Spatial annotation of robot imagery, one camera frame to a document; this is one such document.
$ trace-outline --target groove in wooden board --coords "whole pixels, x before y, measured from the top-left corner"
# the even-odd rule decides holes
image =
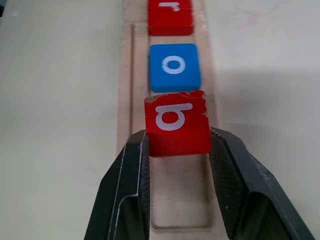
[[[145,98],[149,95],[149,35],[147,24],[135,24],[133,31],[131,134],[146,129]]]
[[[120,49],[120,74],[118,93],[118,121],[116,151],[120,153],[130,136],[131,118],[131,78],[132,78],[132,25],[124,24],[122,27]]]
[[[219,203],[215,194],[214,182],[210,168],[210,162],[208,159],[205,161],[205,170],[207,176],[208,189],[209,191],[209,207],[210,211],[208,214],[211,216],[211,224],[207,228],[175,228],[175,229],[159,229],[154,228],[151,225],[150,239],[151,240],[228,240],[228,236],[225,230],[225,225],[221,216]]]
[[[150,159],[154,229],[197,229],[211,224],[207,158],[189,155]]]

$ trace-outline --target white table surface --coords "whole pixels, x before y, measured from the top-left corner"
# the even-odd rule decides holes
[[[320,2],[206,4],[220,126],[273,172],[320,238]],[[0,239],[84,237],[116,155],[121,8],[120,0],[8,1]]]

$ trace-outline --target red letter tile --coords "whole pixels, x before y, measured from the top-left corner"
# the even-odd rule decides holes
[[[152,36],[186,36],[193,32],[191,0],[149,0],[148,25]]]
[[[211,129],[203,91],[147,97],[144,110],[151,157],[211,151]]]

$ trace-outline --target blue tile with letter o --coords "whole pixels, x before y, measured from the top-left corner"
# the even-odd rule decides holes
[[[155,93],[188,92],[201,86],[198,51],[193,43],[150,47],[149,77]]]

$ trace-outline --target wooden tray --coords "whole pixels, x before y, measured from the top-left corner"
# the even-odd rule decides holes
[[[124,0],[120,52],[117,152],[127,138],[145,129],[144,99],[149,88],[153,44],[195,43],[210,125],[218,126],[215,81],[204,3],[193,0],[193,34],[149,36],[148,0]],[[214,191],[207,155],[150,159],[150,239],[228,239]]]

